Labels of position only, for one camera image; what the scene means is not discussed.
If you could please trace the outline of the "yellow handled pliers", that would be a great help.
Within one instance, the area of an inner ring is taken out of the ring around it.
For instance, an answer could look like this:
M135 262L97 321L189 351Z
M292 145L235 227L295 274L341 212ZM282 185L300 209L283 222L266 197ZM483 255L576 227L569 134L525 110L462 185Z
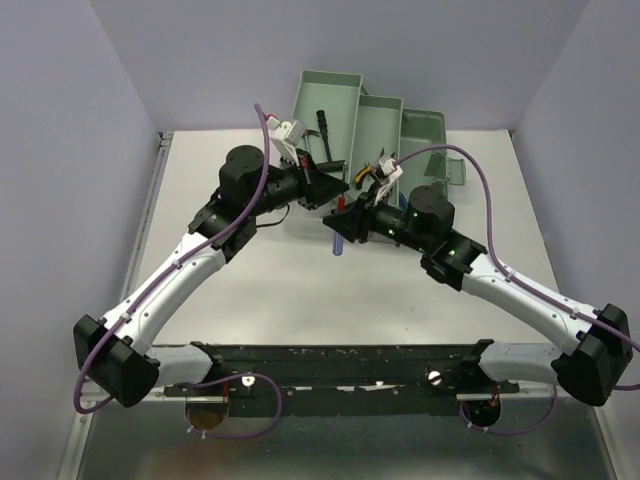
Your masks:
M394 158L394 153L387 154L385 152L385 149L382 149L379 157L375 161L373 161L372 163L366 163L365 166L353 176L352 183L357 191L361 191L365 186L368 186L370 191L372 191L374 188L379 187L379 184L376 181L374 174L372 173L372 168L373 164L376 163L377 160L382 156L391 156Z

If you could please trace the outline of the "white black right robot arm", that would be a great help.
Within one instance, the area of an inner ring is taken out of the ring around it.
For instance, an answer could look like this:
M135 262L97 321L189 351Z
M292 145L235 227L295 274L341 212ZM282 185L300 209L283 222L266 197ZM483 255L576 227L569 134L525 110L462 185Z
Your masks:
M419 252L433 280L499 307L546 338L538 346L489 342L460 367L467 389L524 380L559 386L590 406L604 405L633 357L626 312L613 304L598 309L519 275L456 231L454 215L438 189L421 186L411 192L406 209L363 194L323 223L350 243L378 234Z

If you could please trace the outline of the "blue handled screwdriver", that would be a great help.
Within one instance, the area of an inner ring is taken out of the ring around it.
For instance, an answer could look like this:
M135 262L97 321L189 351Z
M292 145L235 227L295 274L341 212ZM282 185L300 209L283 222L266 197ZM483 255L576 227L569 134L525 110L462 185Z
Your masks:
M334 210L334 214L341 213L346 206L346 198L344 195L341 195L338 198L337 207ZM332 254L336 257L342 256L344 251L344 237L342 235L342 224L338 223L337 227L333 230L333 243L332 243Z

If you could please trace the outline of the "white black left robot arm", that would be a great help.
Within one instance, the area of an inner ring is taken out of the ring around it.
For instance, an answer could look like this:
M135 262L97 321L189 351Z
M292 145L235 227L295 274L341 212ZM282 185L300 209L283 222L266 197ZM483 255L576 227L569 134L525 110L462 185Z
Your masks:
M218 188L161 266L99 319L85 315L74 325L82 379L92 380L109 400L126 408L159 386L188 383L201 395L220 387L222 372L202 348L188 345L176 355L162 355L152 345L189 296L255 236L258 216L293 202L316 210L347 191L336 176L343 162L317 164L303 150L296 155L297 164L275 167L254 146L228 152Z

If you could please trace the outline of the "green plastic tool box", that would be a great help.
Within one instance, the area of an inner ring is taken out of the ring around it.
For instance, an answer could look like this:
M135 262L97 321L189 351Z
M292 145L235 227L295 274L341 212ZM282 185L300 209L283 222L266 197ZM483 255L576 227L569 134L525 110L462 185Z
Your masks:
M448 188L465 183L465 167L463 161L451 162L447 158L442 114L407 109L399 97L371 95L363 87L359 74L305 70L293 117L318 131L317 110L326 113L333 158L346 163L343 172L330 173L349 185L349 190L342 194L346 198L344 210L350 210L361 193L373 193L375 197L378 188L370 191L365 186L357 191L353 176L385 149L387 154L394 153L403 169L403 175L384 199L400 208L396 246L429 256L447 246L471 243L453 228L455 208L448 199ZM320 136L301 147L317 165L326 161ZM319 228L332 236L333 231L322 219L336 209L339 197L321 208L318 215Z

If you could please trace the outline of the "black T-handle wrench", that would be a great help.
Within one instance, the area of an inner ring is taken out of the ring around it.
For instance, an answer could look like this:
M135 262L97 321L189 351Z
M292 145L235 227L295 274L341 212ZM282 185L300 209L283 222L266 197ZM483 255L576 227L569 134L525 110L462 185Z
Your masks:
M320 165L321 169L326 173L343 172L346 166L344 160L335 160L332 156L331 146L329 142L328 123L324 110L316 111L316 119L318 124L319 136L323 142L326 161Z

